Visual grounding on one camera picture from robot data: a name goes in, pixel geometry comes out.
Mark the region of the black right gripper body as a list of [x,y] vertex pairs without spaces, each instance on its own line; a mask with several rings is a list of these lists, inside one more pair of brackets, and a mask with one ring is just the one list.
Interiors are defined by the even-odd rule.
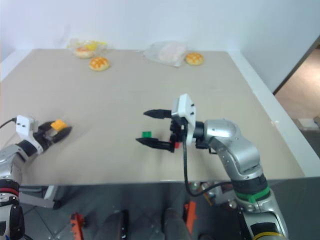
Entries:
[[187,120],[182,117],[179,120],[172,119],[170,123],[169,142],[174,143],[174,150],[183,142],[183,138],[187,136]]

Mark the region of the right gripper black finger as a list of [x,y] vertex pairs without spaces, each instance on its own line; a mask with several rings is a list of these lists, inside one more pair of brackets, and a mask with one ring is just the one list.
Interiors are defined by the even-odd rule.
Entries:
[[166,109],[151,109],[143,113],[145,116],[155,119],[171,119],[172,112]]
[[169,152],[175,151],[175,144],[167,141],[160,141],[157,138],[152,137],[140,137],[136,138],[136,141],[145,145],[147,147],[158,149],[158,150],[167,150]]

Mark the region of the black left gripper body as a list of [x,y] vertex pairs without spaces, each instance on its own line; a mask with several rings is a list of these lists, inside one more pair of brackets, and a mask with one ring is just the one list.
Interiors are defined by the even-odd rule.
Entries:
[[37,132],[33,133],[34,139],[40,144],[44,151],[54,144],[50,136],[51,130],[52,128],[39,128]]

